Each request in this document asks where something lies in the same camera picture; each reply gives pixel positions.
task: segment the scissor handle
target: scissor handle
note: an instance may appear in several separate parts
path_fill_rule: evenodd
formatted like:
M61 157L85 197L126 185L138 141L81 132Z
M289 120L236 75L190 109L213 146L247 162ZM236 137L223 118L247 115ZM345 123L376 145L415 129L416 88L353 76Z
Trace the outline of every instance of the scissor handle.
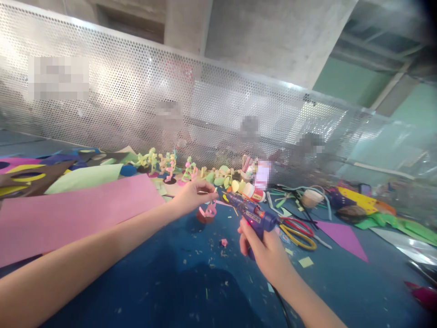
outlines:
M288 224L293 229L296 229L298 232L308 236L309 238L314 237L314 232L305 223L293 218L281 217L281 219L283 219L286 224ZM299 223L302 227L304 227L306 231L300 228L299 226L297 226L295 222Z

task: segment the person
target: person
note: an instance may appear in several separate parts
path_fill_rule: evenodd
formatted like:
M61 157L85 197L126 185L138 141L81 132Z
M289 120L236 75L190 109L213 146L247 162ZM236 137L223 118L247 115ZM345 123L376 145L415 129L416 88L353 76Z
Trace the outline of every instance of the person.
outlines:
M218 196L205 180L190 182L170 202L65 245L3 277L0 327L41 325L159 229ZM246 256L252 247L261 272L308 328L345 327L295 271L274 231L266 232L261 241L242 219L238 232L242 254Z

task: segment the small basket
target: small basket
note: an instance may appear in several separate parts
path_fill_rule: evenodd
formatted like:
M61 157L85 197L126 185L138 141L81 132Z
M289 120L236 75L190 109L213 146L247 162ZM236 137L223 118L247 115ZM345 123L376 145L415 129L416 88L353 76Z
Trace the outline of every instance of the small basket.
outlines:
M318 187L322 189L323 195L319 194L317 191L307 189L305 190L302 199L300 200L306 208L316 207L323 199L325 195L325 190L320 186L311 186L311 188Z

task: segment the table surface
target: table surface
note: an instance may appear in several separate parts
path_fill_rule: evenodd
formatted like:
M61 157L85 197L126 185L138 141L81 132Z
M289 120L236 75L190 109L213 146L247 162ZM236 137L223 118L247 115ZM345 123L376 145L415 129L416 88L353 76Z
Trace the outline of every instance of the table surface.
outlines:
M72 148L28 138L0 131L0 157L45 156ZM292 201L285 206L302 216ZM325 209L311 213L315 220L328 219ZM335 216L333 222L345 224ZM115 264L43 327L286 327L266 279L239 251L238 226L233 208L220 204L209 225L201 224L195 212L180 218ZM353 231L369 263L319 230L316 235L333 249L318 244L315 251L307 251L286 245L293 251L290 259L296 270L348 327L429 325L430 313L404 284L428 286L407 266L408 258L371 231ZM226 248L220 245L222 238L229 242ZM302 268L298 261L307 256L314 265ZM33 259L1 268L0 277ZM287 308L293 326L303 327L296 312Z

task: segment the green wall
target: green wall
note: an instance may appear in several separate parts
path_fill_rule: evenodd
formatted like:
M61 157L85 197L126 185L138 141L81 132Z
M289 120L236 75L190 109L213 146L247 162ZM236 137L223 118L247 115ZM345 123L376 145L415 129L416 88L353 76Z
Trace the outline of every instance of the green wall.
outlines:
M313 90L368 108L391 77L330 57Z
M418 84L404 102L391 116L392 119L414 124L417 132L412 136L413 142L424 139L435 140L437 133L437 88L429 84Z

